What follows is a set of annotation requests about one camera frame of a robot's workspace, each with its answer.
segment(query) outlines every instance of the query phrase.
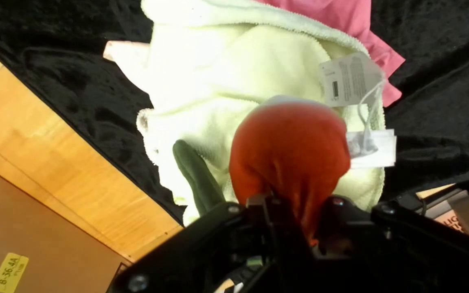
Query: pink towel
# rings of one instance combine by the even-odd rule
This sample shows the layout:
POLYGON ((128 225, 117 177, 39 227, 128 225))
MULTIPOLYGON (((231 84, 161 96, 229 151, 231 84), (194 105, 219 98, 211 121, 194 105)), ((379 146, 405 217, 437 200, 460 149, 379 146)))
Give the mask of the pink towel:
MULTIPOLYGON (((371 0, 256 0, 317 20, 331 28, 359 39, 374 62, 390 77, 404 62, 396 51, 370 31, 371 0)), ((383 106, 401 97, 401 92, 388 83, 383 91, 383 106)))

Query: barcode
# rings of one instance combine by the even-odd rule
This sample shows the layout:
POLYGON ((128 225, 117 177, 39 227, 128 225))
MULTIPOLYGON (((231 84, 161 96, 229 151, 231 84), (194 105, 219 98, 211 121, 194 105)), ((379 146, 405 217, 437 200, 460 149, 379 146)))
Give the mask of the barcode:
POLYGON ((333 92, 334 92, 334 98, 339 97, 338 82, 337 81, 333 81, 333 92))

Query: white towel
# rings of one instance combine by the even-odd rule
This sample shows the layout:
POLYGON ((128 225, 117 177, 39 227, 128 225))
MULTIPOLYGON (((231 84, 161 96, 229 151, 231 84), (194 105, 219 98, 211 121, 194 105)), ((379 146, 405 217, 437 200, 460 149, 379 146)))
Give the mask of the white towel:
MULTIPOLYGON (((324 102, 320 63, 363 52, 344 32, 307 17, 252 0, 143 0, 154 21, 142 89, 154 109, 138 113, 137 126, 160 183, 176 204, 188 205, 184 224, 198 218, 188 182, 172 147, 184 139, 205 159, 229 201, 229 155, 236 128, 275 95, 324 102)), ((357 107, 338 108, 348 131, 361 131, 357 107)), ((372 129, 385 129, 383 108, 372 129)), ((350 170, 335 194, 368 210, 383 191, 384 170, 350 170)))

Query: price tag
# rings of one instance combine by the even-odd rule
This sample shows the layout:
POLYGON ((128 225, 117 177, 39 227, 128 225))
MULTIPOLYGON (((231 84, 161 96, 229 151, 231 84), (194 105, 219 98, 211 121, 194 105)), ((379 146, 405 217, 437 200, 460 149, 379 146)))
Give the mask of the price tag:
POLYGON ((330 107, 358 105, 385 78, 383 70, 362 52, 321 63, 320 75, 325 103, 330 107))
MULTIPOLYGON (((361 132, 347 132, 346 140, 351 142, 361 132)), ((393 129, 373 130, 370 137, 374 140, 377 151, 350 160, 351 169, 392 167, 396 163, 397 137, 393 129)))
POLYGON ((26 265, 28 265, 28 257, 7 254, 0 267, 0 293, 15 291, 26 265))

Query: yellow label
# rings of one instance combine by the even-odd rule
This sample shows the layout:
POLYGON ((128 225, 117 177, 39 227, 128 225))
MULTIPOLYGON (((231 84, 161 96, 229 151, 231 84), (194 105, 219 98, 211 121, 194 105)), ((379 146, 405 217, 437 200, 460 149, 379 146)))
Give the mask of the yellow label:
POLYGON ((13 293, 15 291, 26 265, 28 265, 28 257, 7 254, 0 267, 0 293, 13 293))

